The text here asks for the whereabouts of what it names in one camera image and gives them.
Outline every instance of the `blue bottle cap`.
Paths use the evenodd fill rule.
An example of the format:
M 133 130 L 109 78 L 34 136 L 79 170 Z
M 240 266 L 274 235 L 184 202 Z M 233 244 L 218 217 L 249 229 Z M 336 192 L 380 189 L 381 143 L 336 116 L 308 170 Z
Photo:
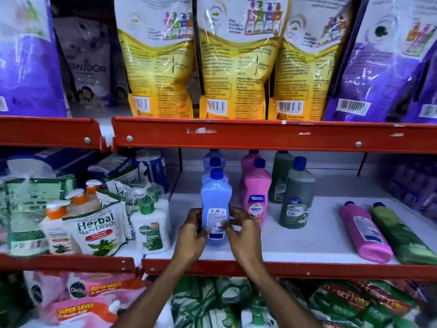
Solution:
M 304 171 L 306 168 L 306 157 L 297 156 L 293 162 L 293 169 L 297 171 Z
M 264 159 L 255 159 L 254 161 L 254 167 L 255 168 L 265 168 L 266 167 L 266 161 Z
M 215 180 L 223 179 L 223 170 L 218 168 L 212 168 L 209 176 Z
M 209 159 L 209 165 L 213 168 L 220 167 L 221 159 L 219 157 L 212 157 Z

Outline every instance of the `pink bottle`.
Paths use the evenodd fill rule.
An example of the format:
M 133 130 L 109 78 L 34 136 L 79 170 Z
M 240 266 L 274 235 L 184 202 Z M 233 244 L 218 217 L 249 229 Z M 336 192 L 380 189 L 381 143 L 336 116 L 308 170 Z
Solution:
M 255 159 L 262 159 L 259 156 L 258 149 L 250 149 L 249 154 L 247 154 L 243 159 L 241 159 L 241 180 L 240 180 L 240 203 L 243 206 L 243 199 L 246 195 L 246 185 L 244 184 L 244 177 L 254 168 Z
M 255 218 L 259 226 L 263 226 L 267 214 L 268 192 L 272 176 L 265 170 L 266 161 L 255 159 L 254 168 L 244 177 L 246 192 L 242 207 Z
M 393 251 L 367 209 L 348 201 L 338 212 L 360 257 L 378 264 L 385 264 L 392 259 Z

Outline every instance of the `barcode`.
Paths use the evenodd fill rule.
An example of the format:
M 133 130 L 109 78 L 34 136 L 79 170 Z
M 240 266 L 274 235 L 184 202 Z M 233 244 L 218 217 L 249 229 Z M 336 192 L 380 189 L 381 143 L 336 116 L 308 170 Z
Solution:
M 0 111 L 9 111 L 4 97 L 0 97 Z
M 337 109 L 348 113 L 364 116 L 370 108 L 371 102 L 338 99 Z
M 419 117 L 437 118 L 437 104 L 424 104 Z
M 208 113 L 227 115 L 228 101 L 227 100 L 211 100 L 208 99 Z
M 134 97 L 135 104 L 138 110 L 150 113 L 149 98 L 147 97 Z
M 277 111 L 291 115 L 302 115 L 303 103 L 303 100 L 277 101 Z

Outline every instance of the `purple refill pouch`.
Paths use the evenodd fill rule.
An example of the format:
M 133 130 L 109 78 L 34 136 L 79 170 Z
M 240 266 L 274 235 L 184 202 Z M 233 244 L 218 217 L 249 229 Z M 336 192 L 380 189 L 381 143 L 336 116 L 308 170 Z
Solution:
M 49 0 L 2 0 L 0 115 L 67 117 Z
M 414 85 L 437 39 L 433 0 L 368 0 L 325 121 L 384 122 Z
M 413 101 L 402 121 L 437 124 L 437 52 L 434 52 L 425 67 Z

